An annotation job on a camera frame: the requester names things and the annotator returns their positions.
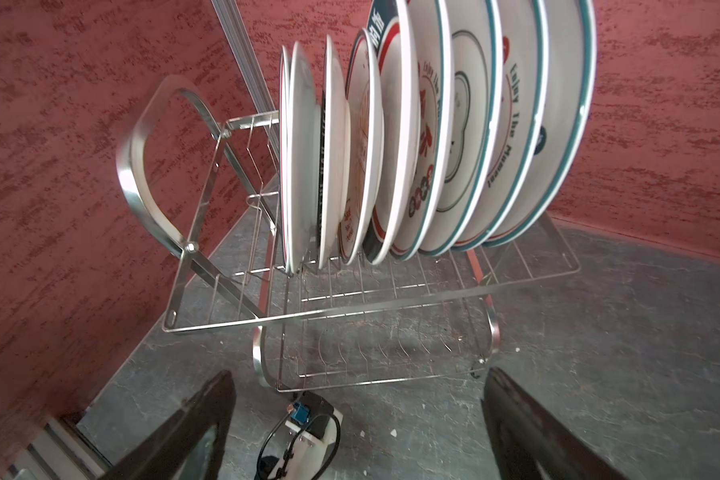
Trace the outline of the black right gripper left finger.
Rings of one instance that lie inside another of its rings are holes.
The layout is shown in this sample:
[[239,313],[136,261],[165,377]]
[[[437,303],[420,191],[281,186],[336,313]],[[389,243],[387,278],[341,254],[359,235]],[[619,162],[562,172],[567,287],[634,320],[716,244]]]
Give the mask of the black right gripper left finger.
[[105,479],[216,479],[237,400],[233,375],[222,370]]

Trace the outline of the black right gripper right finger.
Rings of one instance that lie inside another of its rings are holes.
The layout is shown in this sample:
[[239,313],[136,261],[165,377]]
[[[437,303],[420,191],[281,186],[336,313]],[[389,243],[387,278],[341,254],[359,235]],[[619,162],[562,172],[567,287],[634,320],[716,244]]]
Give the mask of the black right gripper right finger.
[[622,479],[498,367],[488,370],[481,400],[502,479]]

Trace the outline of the stainless steel dish rack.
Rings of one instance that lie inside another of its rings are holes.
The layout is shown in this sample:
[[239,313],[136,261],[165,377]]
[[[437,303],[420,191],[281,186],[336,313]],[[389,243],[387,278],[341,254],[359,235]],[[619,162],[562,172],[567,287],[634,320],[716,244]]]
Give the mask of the stainless steel dish rack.
[[[210,168],[192,224],[180,231],[154,199],[146,174],[149,136],[181,96],[208,127]],[[232,140],[271,128],[276,112],[218,121],[197,87],[171,75],[154,87],[117,155],[127,203],[178,261],[163,328],[190,334],[251,327],[260,383],[285,394],[391,384],[456,375],[481,376],[501,345],[496,295],[569,278],[581,264],[554,221],[543,215],[522,239],[439,257],[416,255],[372,265],[333,257],[285,270],[279,195],[249,186],[248,211],[233,233],[243,256],[234,268],[215,264],[199,244],[219,170],[245,176]]]

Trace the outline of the orange patterned plate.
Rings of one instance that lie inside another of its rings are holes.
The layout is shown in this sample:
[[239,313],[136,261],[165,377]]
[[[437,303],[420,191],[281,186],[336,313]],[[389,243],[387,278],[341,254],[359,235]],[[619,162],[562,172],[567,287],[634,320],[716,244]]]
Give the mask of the orange patterned plate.
[[281,114],[288,148],[282,161],[285,270],[300,273],[316,234],[320,180],[320,114],[309,56],[294,44],[287,108]]

